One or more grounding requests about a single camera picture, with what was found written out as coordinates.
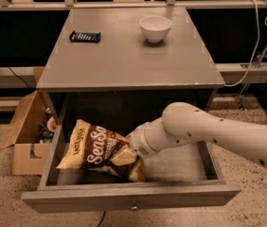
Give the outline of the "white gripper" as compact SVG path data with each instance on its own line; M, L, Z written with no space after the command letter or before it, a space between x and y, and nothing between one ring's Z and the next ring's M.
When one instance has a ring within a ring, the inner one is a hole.
M119 150L110 161L115 166L125 166L135 162L136 155L141 158L149 158L157 154L157 151L150 147L146 139L146 130L150 128L150 123L138 126L128 135L129 148Z

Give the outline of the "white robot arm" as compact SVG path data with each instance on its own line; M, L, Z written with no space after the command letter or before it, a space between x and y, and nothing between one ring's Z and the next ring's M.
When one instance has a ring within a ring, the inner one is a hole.
M191 104L169 104L162 115L128 135L128 143L111 162L133 163L138 156L149 158L167 148L208 142L267 168L267 126L219 118Z

